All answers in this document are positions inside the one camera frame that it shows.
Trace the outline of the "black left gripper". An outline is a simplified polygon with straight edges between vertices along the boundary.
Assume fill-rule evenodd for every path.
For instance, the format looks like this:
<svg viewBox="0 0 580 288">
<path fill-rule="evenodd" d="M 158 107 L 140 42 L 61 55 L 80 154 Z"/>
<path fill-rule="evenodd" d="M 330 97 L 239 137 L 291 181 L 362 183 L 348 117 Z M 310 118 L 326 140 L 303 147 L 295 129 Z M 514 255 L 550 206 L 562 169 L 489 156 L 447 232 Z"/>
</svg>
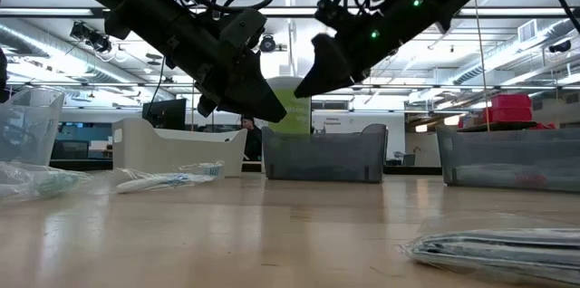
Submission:
<svg viewBox="0 0 580 288">
<path fill-rule="evenodd" d="M 203 116 L 215 109 L 274 123 L 286 116 L 261 73 L 261 53 L 251 49 L 266 23 L 257 10 L 216 21 L 173 0 L 130 0 L 130 6 L 142 12 L 131 19 L 132 31 L 195 79 Z"/>
</svg>

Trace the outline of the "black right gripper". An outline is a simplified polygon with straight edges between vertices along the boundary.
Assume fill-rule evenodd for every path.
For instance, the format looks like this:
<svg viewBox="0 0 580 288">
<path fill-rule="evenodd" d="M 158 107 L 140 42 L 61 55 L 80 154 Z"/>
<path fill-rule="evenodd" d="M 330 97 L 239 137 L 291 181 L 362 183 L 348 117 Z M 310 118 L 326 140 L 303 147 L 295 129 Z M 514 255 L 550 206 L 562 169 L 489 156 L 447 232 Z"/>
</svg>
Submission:
<svg viewBox="0 0 580 288">
<path fill-rule="evenodd" d="M 295 88 L 309 98 L 350 87 L 370 69 L 441 17 L 454 13 L 453 0 L 362 0 L 351 13 L 348 0 L 319 0 L 315 19 L 335 30 L 312 39 L 314 64 Z"/>
</svg>

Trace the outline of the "blue white toothbrush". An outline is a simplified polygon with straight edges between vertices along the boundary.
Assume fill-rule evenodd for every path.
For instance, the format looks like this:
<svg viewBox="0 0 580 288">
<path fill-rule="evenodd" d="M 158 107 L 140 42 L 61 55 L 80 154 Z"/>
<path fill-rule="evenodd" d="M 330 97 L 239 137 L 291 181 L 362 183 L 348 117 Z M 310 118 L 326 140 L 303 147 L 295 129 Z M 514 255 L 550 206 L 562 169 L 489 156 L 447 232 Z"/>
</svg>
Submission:
<svg viewBox="0 0 580 288">
<path fill-rule="evenodd" d="M 224 168 L 225 165 L 221 160 L 215 163 L 197 163 L 152 173 L 120 168 L 122 182 L 114 188 L 114 192 L 130 194 L 141 191 L 195 186 L 196 184 L 223 178 Z"/>
</svg>

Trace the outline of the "pink toothbrush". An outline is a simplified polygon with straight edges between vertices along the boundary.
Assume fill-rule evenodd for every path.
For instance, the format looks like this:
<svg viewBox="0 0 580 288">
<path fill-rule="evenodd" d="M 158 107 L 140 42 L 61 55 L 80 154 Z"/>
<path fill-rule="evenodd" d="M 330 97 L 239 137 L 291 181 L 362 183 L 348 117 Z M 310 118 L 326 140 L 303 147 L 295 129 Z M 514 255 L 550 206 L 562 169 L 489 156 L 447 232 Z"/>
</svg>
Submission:
<svg viewBox="0 0 580 288">
<path fill-rule="evenodd" d="M 518 164 L 472 164 L 446 170 L 449 186 L 580 192 L 580 169 Z"/>
</svg>

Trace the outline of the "green wipes canister white lid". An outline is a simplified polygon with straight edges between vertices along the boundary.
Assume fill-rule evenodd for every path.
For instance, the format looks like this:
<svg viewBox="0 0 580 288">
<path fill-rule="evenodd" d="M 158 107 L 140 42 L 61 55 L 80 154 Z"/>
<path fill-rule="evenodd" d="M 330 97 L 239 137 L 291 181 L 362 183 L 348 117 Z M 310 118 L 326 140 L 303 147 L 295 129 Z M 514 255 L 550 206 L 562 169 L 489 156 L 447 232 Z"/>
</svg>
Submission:
<svg viewBox="0 0 580 288">
<path fill-rule="evenodd" d="M 277 123 L 269 122 L 273 131 L 289 134 L 309 134 L 312 126 L 310 98 L 296 98 L 294 91 L 302 81 L 299 77 L 279 76 L 267 80 L 275 96 L 286 110 L 285 117 Z"/>
</svg>

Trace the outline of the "person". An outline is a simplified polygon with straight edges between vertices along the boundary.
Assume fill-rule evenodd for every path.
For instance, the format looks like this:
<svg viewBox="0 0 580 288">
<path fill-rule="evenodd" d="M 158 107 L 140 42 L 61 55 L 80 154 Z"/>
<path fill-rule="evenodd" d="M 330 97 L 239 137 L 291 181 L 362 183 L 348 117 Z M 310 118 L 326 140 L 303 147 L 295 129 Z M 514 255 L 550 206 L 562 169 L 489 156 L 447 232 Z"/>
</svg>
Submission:
<svg viewBox="0 0 580 288">
<path fill-rule="evenodd" d="M 246 129 L 245 156 L 249 161 L 262 159 L 262 131 L 255 124 L 255 119 L 249 115 L 241 116 L 242 128 Z"/>
</svg>

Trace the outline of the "smoky grey plastic bin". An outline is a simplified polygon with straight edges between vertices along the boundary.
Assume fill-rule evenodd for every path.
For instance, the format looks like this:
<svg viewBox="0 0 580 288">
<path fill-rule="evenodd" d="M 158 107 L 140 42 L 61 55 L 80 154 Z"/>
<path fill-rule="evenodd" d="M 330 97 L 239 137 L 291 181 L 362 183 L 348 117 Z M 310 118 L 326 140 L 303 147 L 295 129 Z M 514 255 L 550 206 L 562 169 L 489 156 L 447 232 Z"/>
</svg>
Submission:
<svg viewBox="0 0 580 288">
<path fill-rule="evenodd" d="M 266 176 L 277 180 L 382 182 L 388 129 L 371 124 L 361 132 L 287 134 L 262 128 Z"/>
<path fill-rule="evenodd" d="M 580 169 L 580 129 L 458 132 L 439 128 L 442 176 L 456 166 L 518 164 Z"/>
</svg>

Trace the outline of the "black computer monitor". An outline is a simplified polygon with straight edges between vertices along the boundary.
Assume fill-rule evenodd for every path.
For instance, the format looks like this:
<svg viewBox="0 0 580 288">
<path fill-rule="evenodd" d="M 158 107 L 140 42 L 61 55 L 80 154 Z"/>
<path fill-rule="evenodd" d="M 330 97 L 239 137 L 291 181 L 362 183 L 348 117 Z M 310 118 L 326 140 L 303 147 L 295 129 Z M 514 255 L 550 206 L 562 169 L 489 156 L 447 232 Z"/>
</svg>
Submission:
<svg viewBox="0 0 580 288">
<path fill-rule="evenodd" d="M 145 103 L 141 117 L 155 129 L 184 130 L 187 100 L 155 101 Z"/>
</svg>

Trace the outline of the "white plastic bin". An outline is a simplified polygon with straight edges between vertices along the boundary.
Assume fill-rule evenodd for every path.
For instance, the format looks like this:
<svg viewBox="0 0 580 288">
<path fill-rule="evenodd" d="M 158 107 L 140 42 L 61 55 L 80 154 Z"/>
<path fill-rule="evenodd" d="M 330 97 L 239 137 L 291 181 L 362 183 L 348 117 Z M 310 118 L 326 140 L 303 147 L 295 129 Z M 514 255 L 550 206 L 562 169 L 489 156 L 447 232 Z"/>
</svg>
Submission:
<svg viewBox="0 0 580 288">
<path fill-rule="evenodd" d="M 208 133 L 155 129 L 146 120 L 127 118 L 112 124 L 113 166 L 162 173 L 199 163 L 221 163 L 224 177 L 238 178 L 246 140 L 246 130 Z"/>
</svg>

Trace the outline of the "grey office chair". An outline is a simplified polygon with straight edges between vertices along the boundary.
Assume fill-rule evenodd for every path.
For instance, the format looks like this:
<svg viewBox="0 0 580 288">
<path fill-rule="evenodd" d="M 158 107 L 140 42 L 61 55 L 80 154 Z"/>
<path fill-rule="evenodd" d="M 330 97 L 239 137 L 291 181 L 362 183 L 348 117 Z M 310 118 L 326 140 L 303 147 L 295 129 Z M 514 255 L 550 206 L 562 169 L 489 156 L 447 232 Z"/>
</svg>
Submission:
<svg viewBox="0 0 580 288">
<path fill-rule="evenodd" d="M 403 167 L 414 167 L 415 166 L 415 159 L 416 159 L 415 154 L 412 154 L 412 153 L 408 154 L 408 153 L 403 153 L 400 151 L 395 151 L 393 153 L 393 156 L 398 161 L 398 164 L 400 166 L 403 166 Z"/>
</svg>

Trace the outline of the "red plastic crate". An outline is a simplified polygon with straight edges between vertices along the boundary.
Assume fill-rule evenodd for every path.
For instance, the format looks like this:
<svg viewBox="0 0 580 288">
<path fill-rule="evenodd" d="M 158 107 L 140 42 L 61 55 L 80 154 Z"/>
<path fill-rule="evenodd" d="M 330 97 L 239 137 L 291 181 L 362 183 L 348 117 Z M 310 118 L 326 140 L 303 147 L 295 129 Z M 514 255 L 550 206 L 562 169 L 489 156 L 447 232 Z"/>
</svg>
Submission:
<svg viewBox="0 0 580 288">
<path fill-rule="evenodd" d="M 527 94 L 498 94 L 491 99 L 493 108 L 530 109 L 531 105 Z"/>
<path fill-rule="evenodd" d="M 482 112 L 484 120 L 496 122 L 529 122 L 533 119 L 530 109 L 525 108 L 492 108 Z"/>
</svg>

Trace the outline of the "green toothbrush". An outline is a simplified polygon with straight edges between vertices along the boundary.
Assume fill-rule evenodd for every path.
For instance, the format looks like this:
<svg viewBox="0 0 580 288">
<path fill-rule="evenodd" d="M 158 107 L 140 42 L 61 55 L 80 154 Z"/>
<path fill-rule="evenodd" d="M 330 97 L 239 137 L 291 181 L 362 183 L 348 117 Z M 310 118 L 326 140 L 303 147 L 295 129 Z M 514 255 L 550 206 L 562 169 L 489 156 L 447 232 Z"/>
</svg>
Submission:
<svg viewBox="0 0 580 288">
<path fill-rule="evenodd" d="M 0 161 L 0 203 L 59 197 L 90 180 L 84 172 Z"/>
</svg>

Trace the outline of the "clear plastic bin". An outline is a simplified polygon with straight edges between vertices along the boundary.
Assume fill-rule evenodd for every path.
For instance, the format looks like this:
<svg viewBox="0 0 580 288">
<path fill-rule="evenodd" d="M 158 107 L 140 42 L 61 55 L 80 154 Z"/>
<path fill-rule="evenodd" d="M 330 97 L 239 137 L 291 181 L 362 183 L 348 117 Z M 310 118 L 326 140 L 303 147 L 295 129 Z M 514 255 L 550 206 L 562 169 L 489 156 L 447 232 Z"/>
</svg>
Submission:
<svg viewBox="0 0 580 288">
<path fill-rule="evenodd" d="M 0 103 L 0 161 L 48 166 L 64 98 L 61 91 L 30 88 Z"/>
</svg>

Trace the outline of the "silver ventilation duct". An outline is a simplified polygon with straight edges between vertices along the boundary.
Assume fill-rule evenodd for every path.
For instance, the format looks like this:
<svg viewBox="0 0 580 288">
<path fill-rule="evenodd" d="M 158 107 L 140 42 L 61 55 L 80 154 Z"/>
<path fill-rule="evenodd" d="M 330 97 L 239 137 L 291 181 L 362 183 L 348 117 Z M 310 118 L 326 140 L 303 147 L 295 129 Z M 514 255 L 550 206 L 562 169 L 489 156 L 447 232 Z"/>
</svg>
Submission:
<svg viewBox="0 0 580 288">
<path fill-rule="evenodd" d="M 532 19 L 518 27 L 514 38 L 484 52 L 476 61 L 460 67 L 448 78 L 448 82 L 461 85 L 484 72 L 515 61 L 532 49 L 560 39 L 574 29 L 570 19 Z"/>
<path fill-rule="evenodd" d="M 27 22 L 0 19 L 0 46 L 7 50 L 8 82 L 60 86 L 130 87 L 140 80 Z"/>
</svg>

